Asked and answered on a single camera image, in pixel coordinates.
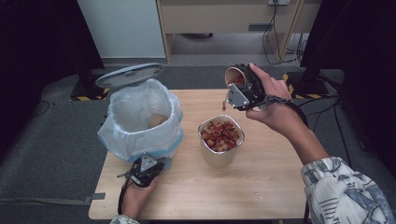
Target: hand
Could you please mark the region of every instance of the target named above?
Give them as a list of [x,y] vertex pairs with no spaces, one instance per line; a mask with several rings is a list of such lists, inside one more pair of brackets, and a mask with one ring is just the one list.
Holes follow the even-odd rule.
[[137,219],[142,211],[146,200],[152,191],[157,187],[157,177],[155,177],[151,184],[146,188],[139,188],[135,184],[131,184],[125,191],[122,201],[122,214]]
[[[253,63],[250,64],[250,68],[262,81],[266,94],[291,100],[291,95],[289,94],[288,87],[284,80],[276,80],[270,77],[270,75]],[[246,112],[246,116],[249,119],[255,119],[266,124],[274,131],[286,137],[296,132],[296,129],[301,129],[305,126],[298,114],[293,109],[283,104],[265,105],[261,111],[250,109]]]

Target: white plastic bag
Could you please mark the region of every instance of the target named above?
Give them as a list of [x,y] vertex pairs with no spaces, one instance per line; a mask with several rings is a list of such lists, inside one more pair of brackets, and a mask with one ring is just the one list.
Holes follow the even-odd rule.
[[[156,79],[125,87],[110,97],[107,118],[98,132],[106,148],[120,159],[134,162],[143,153],[173,158],[183,138],[183,110],[177,97]],[[149,118],[169,118],[149,128]]]

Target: patterned sleeve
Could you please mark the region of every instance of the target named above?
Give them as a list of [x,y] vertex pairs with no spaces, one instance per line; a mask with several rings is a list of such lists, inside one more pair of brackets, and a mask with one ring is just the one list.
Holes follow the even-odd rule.
[[115,216],[110,224],[139,224],[139,222],[130,217],[119,215]]
[[378,185],[341,158],[326,158],[302,169],[313,223],[396,223]]

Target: lid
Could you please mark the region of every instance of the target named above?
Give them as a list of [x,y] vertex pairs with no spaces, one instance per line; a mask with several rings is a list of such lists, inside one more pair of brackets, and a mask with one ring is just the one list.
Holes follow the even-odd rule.
[[158,76],[162,71],[163,66],[159,63],[138,64],[99,77],[96,80],[96,86],[111,89],[138,85],[149,78]]

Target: wall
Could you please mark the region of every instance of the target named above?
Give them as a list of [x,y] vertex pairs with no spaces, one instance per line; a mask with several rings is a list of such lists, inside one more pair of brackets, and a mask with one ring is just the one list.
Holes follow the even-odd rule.
[[165,58],[155,0],[78,0],[102,58]]

